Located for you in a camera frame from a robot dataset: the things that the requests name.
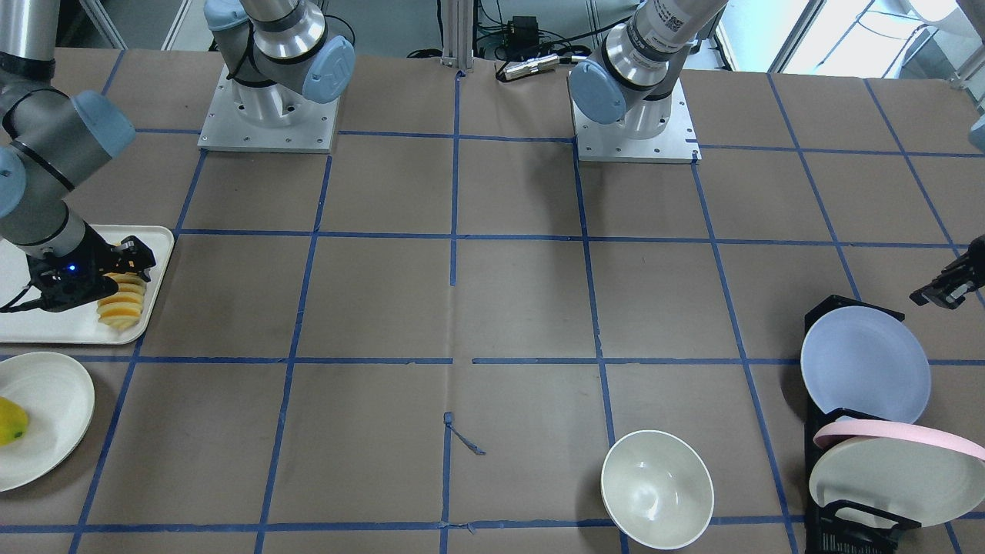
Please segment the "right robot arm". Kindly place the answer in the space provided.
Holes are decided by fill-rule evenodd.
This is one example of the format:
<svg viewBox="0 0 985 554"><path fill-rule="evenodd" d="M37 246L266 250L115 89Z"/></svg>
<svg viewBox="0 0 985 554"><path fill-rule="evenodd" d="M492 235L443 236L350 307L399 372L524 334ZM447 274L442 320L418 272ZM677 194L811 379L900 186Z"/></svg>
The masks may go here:
<svg viewBox="0 0 985 554"><path fill-rule="evenodd" d="M2 238L27 256L28 288L4 313L64 312L120 293L117 277L148 283L152 250L135 236L110 245L65 203L65 196L119 157L137 131L116 105L150 102L165 115L165 96L193 99L205 88L169 54L126 55L123 88L114 97L94 91L67 95L54 88L57 1L2 3ZM311 1L208 1L205 18L225 63L243 90L286 90L291 99L327 104L341 97L354 74L354 45L330 31Z"/></svg>

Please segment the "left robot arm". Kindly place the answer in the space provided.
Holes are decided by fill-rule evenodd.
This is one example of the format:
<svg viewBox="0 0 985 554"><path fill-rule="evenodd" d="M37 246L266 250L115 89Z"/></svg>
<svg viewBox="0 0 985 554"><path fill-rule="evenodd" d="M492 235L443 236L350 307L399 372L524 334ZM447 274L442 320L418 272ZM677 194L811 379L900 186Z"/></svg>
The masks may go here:
<svg viewBox="0 0 985 554"><path fill-rule="evenodd" d="M569 74L581 154L594 162L693 162L693 120L679 75L724 1L644 1Z"/></svg>

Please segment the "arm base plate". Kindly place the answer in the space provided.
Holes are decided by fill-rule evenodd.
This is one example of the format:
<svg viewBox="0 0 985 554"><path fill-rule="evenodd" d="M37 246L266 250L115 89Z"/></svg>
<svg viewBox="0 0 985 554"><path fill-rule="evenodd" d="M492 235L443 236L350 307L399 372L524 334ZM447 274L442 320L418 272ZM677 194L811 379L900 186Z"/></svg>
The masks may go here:
<svg viewBox="0 0 985 554"><path fill-rule="evenodd" d="M309 101L281 85L247 87L222 67L197 146L225 153L306 153L334 150L341 99Z"/></svg>
<svg viewBox="0 0 985 554"><path fill-rule="evenodd" d="M613 124L592 122L574 104L571 112L582 162L692 164L703 158L682 81L669 97L643 101Z"/></svg>

